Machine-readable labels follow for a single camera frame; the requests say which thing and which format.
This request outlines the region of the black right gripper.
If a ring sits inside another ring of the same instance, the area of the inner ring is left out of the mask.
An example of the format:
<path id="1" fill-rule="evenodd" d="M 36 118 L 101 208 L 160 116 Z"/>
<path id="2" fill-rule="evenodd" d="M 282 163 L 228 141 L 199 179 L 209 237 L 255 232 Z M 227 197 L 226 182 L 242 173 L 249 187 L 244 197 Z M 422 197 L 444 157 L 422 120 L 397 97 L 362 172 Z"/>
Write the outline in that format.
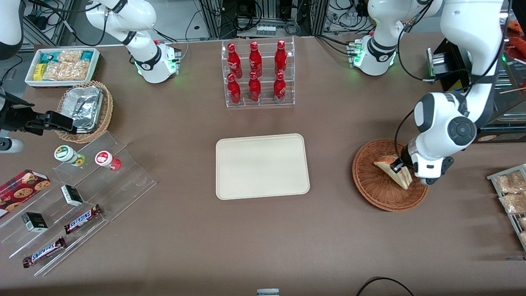
<path id="1" fill-rule="evenodd" d="M 1 96 L 0 128 L 9 132 L 28 132 L 42 136 L 44 130 L 58 130 L 68 134 L 77 134 L 74 120 L 58 112 L 47 111 L 47 125 L 41 116 L 34 112 L 34 103 L 29 103 L 13 95 Z"/>

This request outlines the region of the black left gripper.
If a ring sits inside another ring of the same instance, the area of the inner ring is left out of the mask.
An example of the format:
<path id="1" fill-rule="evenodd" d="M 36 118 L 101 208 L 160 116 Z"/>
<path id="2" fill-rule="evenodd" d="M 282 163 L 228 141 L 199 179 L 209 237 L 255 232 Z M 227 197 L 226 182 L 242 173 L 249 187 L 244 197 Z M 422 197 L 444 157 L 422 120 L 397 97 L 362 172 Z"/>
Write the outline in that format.
<path id="1" fill-rule="evenodd" d="M 399 173 L 404 167 L 414 167 L 413 159 L 411 158 L 415 148 L 414 142 L 409 142 L 400 153 L 400 160 L 394 160 L 390 168 L 394 173 Z"/>

